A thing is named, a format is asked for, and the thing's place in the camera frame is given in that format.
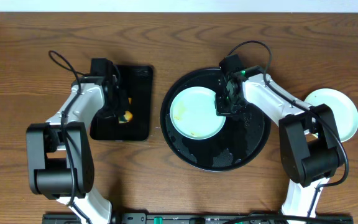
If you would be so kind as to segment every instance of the white wall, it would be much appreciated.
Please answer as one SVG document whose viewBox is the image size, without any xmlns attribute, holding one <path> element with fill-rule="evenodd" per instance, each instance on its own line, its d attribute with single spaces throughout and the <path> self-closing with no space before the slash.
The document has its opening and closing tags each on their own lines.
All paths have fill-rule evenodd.
<svg viewBox="0 0 358 224">
<path fill-rule="evenodd" d="M 0 0 L 12 12 L 358 12 L 358 0 Z"/>
</svg>

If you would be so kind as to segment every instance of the white plate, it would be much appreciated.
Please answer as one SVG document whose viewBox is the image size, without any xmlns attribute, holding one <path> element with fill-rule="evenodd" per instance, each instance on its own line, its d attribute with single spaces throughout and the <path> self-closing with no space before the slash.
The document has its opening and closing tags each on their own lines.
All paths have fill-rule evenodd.
<svg viewBox="0 0 358 224">
<path fill-rule="evenodd" d="M 305 102 L 313 106 L 325 103 L 332 109 L 342 142 L 349 140 L 356 133 L 358 128 L 357 108 L 345 94 L 337 90 L 323 88 L 310 93 Z"/>
<path fill-rule="evenodd" d="M 226 120 L 217 116 L 215 92 L 205 87 L 191 87 L 173 99 L 170 117 L 175 129 L 190 139 L 207 139 L 218 133 Z"/>
</svg>

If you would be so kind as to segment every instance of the black round tray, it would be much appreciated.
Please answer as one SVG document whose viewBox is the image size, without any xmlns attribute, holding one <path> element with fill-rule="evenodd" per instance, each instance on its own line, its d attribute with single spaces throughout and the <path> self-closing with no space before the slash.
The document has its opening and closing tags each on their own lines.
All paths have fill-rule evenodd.
<svg viewBox="0 0 358 224">
<path fill-rule="evenodd" d="M 265 146 L 270 134 L 270 119 L 257 107 L 247 105 L 235 117 L 227 117 L 223 128 L 204 140 L 189 139 L 173 126 L 170 107 L 184 89 L 202 86 L 216 93 L 223 91 L 218 68 L 205 68 L 181 77 L 165 95 L 161 107 L 161 129 L 172 151 L 188 164 L 208 171 L 226 171 L 250 162 Z"/>
</svg>

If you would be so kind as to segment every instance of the wood grain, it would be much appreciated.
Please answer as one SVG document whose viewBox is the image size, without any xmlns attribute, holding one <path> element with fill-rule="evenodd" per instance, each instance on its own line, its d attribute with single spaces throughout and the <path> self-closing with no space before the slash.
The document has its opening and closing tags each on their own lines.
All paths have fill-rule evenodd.
<svg viewBox="0 0 358 224">
<path fill-rule="evenodd" d="M 295 96 L 334 88 L 358 108 L 358 14 L 0 13 L 0 223 L 40 223 L 45 212 L 68 212 L 32 195 L 27 181 L 25 130 L 61 107 L 73 81 L 72 74 L 48 59 L 51 49 L 84 72 L 93 57 L 154 67 L 149 139 L 90 140 L 96 186 L 118 210 L 279 210 L 288 177 L 279 159 L 276 127 L 253 161 L 222 173 L 181 161 L 159 129 L 163 97 L 176 80 L 197 68 L 215 67 L 233 46 L 250 39 L 271 46 L 269 73 Z M 256 45 L 239 52 L 248 65 L 267 61 L 265 50 Z M 317 211 L 348 213 L 358 223 L 358 132 L 344 146 L 349 178 L 324 189 Z"/>
</svg>

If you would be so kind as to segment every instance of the black cable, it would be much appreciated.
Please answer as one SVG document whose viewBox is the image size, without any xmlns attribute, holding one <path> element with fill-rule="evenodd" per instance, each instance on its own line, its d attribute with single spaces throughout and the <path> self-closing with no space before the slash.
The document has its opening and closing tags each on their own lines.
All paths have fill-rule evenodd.
<svg viewBox="0 0 358 224">
<path fill-rule="evenodd" d="M 319 224 L 344 224 L 344 222 L 334 222 L 329 220 L 323 220 L 320 218 L 298 217 L 294 215 L 254 215 L 251 217 L 244 217 L 244 218 L 237 218 L 234 220 L 230 220 L 224 222 L 223 224 L 236 224 L 240 222 L 249 222 L 254 220 L 276 220 L 276 221 L 291 220 L 291 221 L 300 221 L 300 222 L 313 222 Z"/>
<path fill-rule="evenodd" d="M 336 182 L 333 182 L 333 183 L 328 183 L 328 184 L 319 184 L 317 185 L 316 187 L 316 190 L 314 192 L 314 195 L 313 195 L 313 199 L 312 199 L 312 202 L 311 202 L 311 205 L 310 205 L 310 208 L 309 208 L 309 211 L 308 211 L 308 217 L 310 217 L 311 215 L 311 211 L 314 207 L 314 203 L 316 202 L 316 199 L 317 199 L 317 195 L 318 195 L 318 192 L 320 192 L 320 188 L 321 187 L 332 187 L 332 186 L 337 186 L 341 183 L 343 183 L 347 176 L 349 175 L 349 160 L 347 158 L 347 154 L 346 154 L 346 151 L 345 151 L 345 148 L 343 147 L 342 143 L 341 143 L 341 140 L 339 138 L 339 136 L 337 136 L 337 134 L 333 131 L 333 129 L 323 120 L 321 119 L 319 116 L 317 116 L 317 114 L 314 114 L 313 112 L 311 112 L 310 110 L 298 105 L 295 100 L 292 101 L 290 99 L 288 99 L 286 96 L 284 96 L 283 94 L 281 94 L 279 91 L 277 91 L 274 87 L 271 86 L 270 84 L 270 80 L 268 81 L 267 78 L 266 78 L 266 73 L 267 73 L 267 69 L 269 68 L 270 64 L 272 63 L 272 59 L 273 59 L 273 53 L 270 49 L 270 47 L 268 47 L 268 45 L 266 45 L 265 43 L 261 42 L 261 41 L 258 41 L 258 40 L 249 40 L 249 41 L 245 41 L 237 46 L 235 46 L 227 56 L 231 55 L 236 49 L 238 49 L 239 47 L 243 46 L 244 44 L 248 44 L 248 43 L 256 43 L 256 44 L 260 44 L 262 46 L 264 46 L 267 51 L 268 51 L 268 62 L 266 64 L 266 67 L 264 69 L 264 72 L 263 72 L 263 77 L 264 77 L 264 82 L 266 83 L 266 86 L 268 86 L 274 93 L 276 93 L 278 96 L 280 96 L 281 98 L 283 98 L 285 101 L 289 102 L 291 105 L 295 106 L 296 108 L 304 111 L 305 113 L 307 113 L 308 115 L 310 115 L 312 118 L 314 118 L 316 120 L 316 122 L 320 123 L 322 126 L 324 126 L 326 128 L 326 130 L 332 135 L 334 136 L 334 139 L 335 141 L 337 142 L 339 148 L 340 148 L 340 152 L 343 154 L 344 156 L 344 166 L 345 166 L 345 171 L 344 171 L 344 174 L 342 176 L 341 179 L 339 179 L 338 181 Z"/>
<path fill-rule="evenodd" d="M 75 199 L 75 193 L 76 193 L 76 183 L 77 183 L 77 176 L 76 176 L 76 172 L 75 172 L 75 168 L 74 168 L 74 161 L 73 161 L 73 155 L 71 153 L 71 149 L 70 149 L 70 145 L 68 143 L 68 139 L 71 141 L 71 144 L 74 146 L 75 150 L 78 151 L 77 146 L 75 144 L 75 142 L 72 140 L 71 136 L 67 133 L 67 130 L 65 128 L 65 120 L 67 118 L 67 114 L 70 111 L 71 106 L 73 106 L 74 102 L 78 99 L 78 97 L 81 95 L 81 83 L 80 83 L 80 79 L 78 78 L 78 72 L 73 68 L 73 66 L 68 62 L 68 60 L 66 60 L 62 55 L 60 55 L 59 53 L 57 53 L 54 50 L 50 50 L 48 52 L 49 57 L 59 66 L 64 67 L 62 64 L 58 63 L 52 56 L 52 54 L 55 54 L 57 57 L 61 58 L 68 66 L 70 69 L 67 69 L 69 71 L 72 71 L 74 73 L 75 79 L 77 81 L 78 84 L 78 90 L 76 95 L 73 97 L 73 99 L 70 100 L 70 102 L 67 104 L 66 108 L 62 111 L 62 117 L 60 119 L 60 131 L 62 133 L 62 138 L 63 138 L 63 142 L 65 144 L 66 147 L 66 151 L 67 151 L 67 159 L 68 159 L 68 163 L 70 165 L 70 172 L 71 172 L 71 194 L 70 194 L 70 200 L 68 201 L 68 203 L 66 204 L 67 207 L 72 207 L 74 210 L 77 211 L 77 213 L 82 216 L 87 223 L 91 223 L 90 219 L 75 205 L 74 203 L 74 199 Z"/>
<path fill-rule="evenodd" d="M 117 72 L 117 88 L 119 87 L 119 85 L 121 85 L 121 73 L 119 72 L 118 70 L 118 67 L 116 64 L 113 64 L 114 68 L 116 69 L 116 72 Z"/>
<path fill-rule="evenodd" d="M 62 65 L 61 63 L 59 63 L 58 61 L 56 61 L 55 60 L 55 58 L 52 56 L 52 53 L 54 53 L 54 54 L 56 54 L 56 55 L 59 55 L 56 51 L 54 51 L 54 50 L 50 50 L 49 51 L 49 57 L 50 57 L 50 59 L 51 60 L 53 60 L 53 62 L 55 62 L 57 65 L 59 65 L 60 67 L 62 67 L 62 68 L 64 68 L 65 70 L 68 70 L 68 71 L 70 71 L 70 72 L 73 72 L 74 70 L 72 70 L 72 69 L 70 69 L 70 68 L 67 68 L 66 66 L 64 66 L 64 65 Z M 89 75 L 89 73 L 82 73 L 82 72 L 77 72 L 76 71 L 76 73 L 77 74 L 79 74 L 79 75 Z"/>
</svg>

